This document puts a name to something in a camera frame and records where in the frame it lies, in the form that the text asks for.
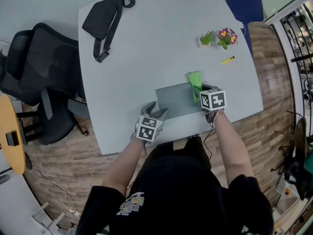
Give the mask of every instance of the black waist bag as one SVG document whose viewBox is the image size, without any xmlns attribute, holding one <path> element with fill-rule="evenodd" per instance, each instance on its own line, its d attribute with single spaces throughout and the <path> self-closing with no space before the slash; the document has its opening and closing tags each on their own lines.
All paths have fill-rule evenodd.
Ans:
<svg viewBox="0 0 313 235">
<path fill-rule="evenodd" d="M 123 6 L 132 8 L 136 3 L 135 0 L 129 1 L 130 3 L 127 5 L 125 5 L 125 0 L 97 2 L 86 17 L 82 28 L 95 38 L 93 56 L 97 62 L 101 63 L 109 55 L 110 45 L 121 19 Z M 103 51 L 99 54 L 103 39 L 105 39 Z"/>
</svg>

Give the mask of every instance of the small succulent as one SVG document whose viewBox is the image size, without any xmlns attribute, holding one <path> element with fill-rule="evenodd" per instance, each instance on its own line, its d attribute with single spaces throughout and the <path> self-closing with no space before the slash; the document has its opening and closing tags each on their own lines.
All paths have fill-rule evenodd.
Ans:
<svg viewBox="0 0 313 235">
<path fill-rule="evenodd" d="M 213 35 L 214 35 L 214 31 L 211 32 L 207 32 L 205 35 L 202 35 L 202 37 L 200 37 L 200 41 L 202 45 L 209 45 L 210 42 L 213 41 Z"/>
</svg>

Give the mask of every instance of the wire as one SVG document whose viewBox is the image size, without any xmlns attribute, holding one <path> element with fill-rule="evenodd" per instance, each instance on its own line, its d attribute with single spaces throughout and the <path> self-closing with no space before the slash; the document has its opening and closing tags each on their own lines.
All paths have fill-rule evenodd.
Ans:
<svg viewBox="0 0 313 235">
<path fill-rule="evenodd" d="M 62 202 L 62 204 L 65 206 L 65 208 L 69 211 L 69 208 L 64 204 L 64 202 L 63 202 L 63 200 L 62 199 L 66 199 L 66 197 L 67 197 L 67 195 L 69 195 L 71 198 L 72 198 L 72 200 L 73 200 L 73 203 L 74 203 L 74 206 L 73 206 L 73 212 L 74 212 L 74 208 L 75 208 L 75 206 L 76 206 L 76 203 L 75 203 L 75 201 L 74 201 L 74 198 L 73 198 L 73 196 L 72 195 L 70 195 L 69 193 L 67 193 L 65 190 L 64 190 L 64 188 L 58 183 L 58 182 L 56 182 L 56 181 L 54 181 L 54 180 L 49 180 L 49 179 L 47 179 L 43 174 L 42 174 L 42 172 L 41 171 L 39 171 L 39 173 L 44 177 L 44 178 L 39 178 L 39 177 L 37 177 L 34 173 L 32 173 L 30 170 L 29 170 L 29 172 L 35 177 L 35 178 L 37 178 L 37 179 L 39 179 L 39 180 L 46 180 L 46 181 L 49 181 L 51 184 L 53 184 L 54 186 L 57 186 L 58 188 L 60 188 L 64 193 L 65 193 L 65 196 L 63 197 L 63 198 L 60 198 L 60 200 L 61 200 L 61 202 Z"/>
<path fill-rule="evenodd" d="M 245 36 L 245 34 L 246 34 L 246 27 L 245 27 L 245 25 L 243 24 L 243 26 L 244 26 L 244 30 L 245 30 L 245 32 L 244 32 L 244 36 Z"/>
<path fill-rule="evenodd" d="M 215 132 L 216 132 L 216 131 L 215 131 L 215 132 L 212 133 L 212 130 L 215 129 L 214 126 L 213 126 L 213 122 L 214 122 L 215 116 L 216 116 L 217 114 L 218 114 L 218 111 L 216 111 L 216 112 L 214 113 L 213 118 L 212 118 L 213 121 L 212 121 L 211 123 L 209 123 L 209 125 L 211 126 L 211 130 L 210 130 L 209 134 L 208 134 L 208 135 L 205 137 L 205 139 L 203 140 L 203 144 L 205 145 L 206 149 L 207 149 L 207 150 L 209 151 L 209 153 L 210 153 L 209 160 L 211 160 L 212 152 L 210 151 L 209 147 L 207 147 L 205 141 L 206 141 L 210 136 L 214 135 Z"/>
<path fill-rule="evenodd" d="M 133 135 L 134 135 L 134 134 L 136 133 L 136 131 L 137 131 L 136 126 L 135 126 L 135 131 L 131 134 L 131 140 L 132 140 L 132 138 L 134 137 Z M 143 149 L 145 150 L 145 158 L 146 158 L 147 155 L 148 155 L 147 149 L 146 149 L 146 143 L 147 143 L 147 141 L 142 140 Z"/>
</svg>

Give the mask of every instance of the cable on floor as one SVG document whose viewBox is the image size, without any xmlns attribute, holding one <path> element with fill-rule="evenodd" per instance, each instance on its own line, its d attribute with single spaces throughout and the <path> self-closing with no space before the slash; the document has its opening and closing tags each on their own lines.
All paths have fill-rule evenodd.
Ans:
<svg viewBox="0 0 313 235">
<path fill-rule="evenodd" d="M 37 177 L 34 173 L 32 173 L 30 170 L 29 170 L 29 172 L 35 177 L 35 178 L 37 178 L 37 179 L 39 179 L 39 180 L 46 180 L 46 181 L 49 181 L 51 184 L 53 184 L 54 186 L 57 186 L 59 189 L 61 189 L 64 193 L 65 193 L 65 196 L 63 197 L 63 198 L 60 198 L 60 200 L 61 200 L 61 202 L 62 202 L 62 204 L 65 206 L 65 208 L 69 211 L 69 208 L 64 204 L 64 202 L 63 202 L 63 200 L 62 199 L 66 199 L 66 197 L 67 197 L 67 195 L 69 195 L 71 198 L 72 198 L 72 200 L 73 200 L 73 203 L 74 203 L 74 206 L 73 206 L 73 212 L 74 212 L 74 208 L 75 208 L 75 206 L 76 206 L 76 203 L 75 203 L 75 201 L 74 201 L 74 198 L 72 197 L 72 195 L 70 195 L 69 193 L 67 193 L 65 190 L 64 190 L 64 188 L 58 183 L 58 182 L 56 182 L 56 181 L 54 181 L 54 180 L 49 180 L 49 179 L 47 179 L 42 173 L 41 173 L 41 171 L 39 171 L 39 173 L 44 177 L 44 178 L 39 178 L 39 177 Z"/>
</svg>

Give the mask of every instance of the pink flower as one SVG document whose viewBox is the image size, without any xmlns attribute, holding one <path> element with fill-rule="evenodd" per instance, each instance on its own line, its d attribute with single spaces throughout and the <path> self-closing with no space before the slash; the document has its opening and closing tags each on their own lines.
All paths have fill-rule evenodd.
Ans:
<svg viewBox="0 0 313 235">
<path fill-rule="evenodd" d="M 227 29 L 227 28 L 224 28 L 224 29 L 220 30 L 220 31 L 218 32 L 218 35 L 219 35 L 220 37 L 222 37 L 222 38 L 228 37 L 228 29 Z"/>
<path fill-rule="evenodd" d="M 234 45 L 235 42 L 237 41 L 238 36 L 236 34 L 230 34 L 229 39 L 230 39 L 230 44 Z"/>
</svg>

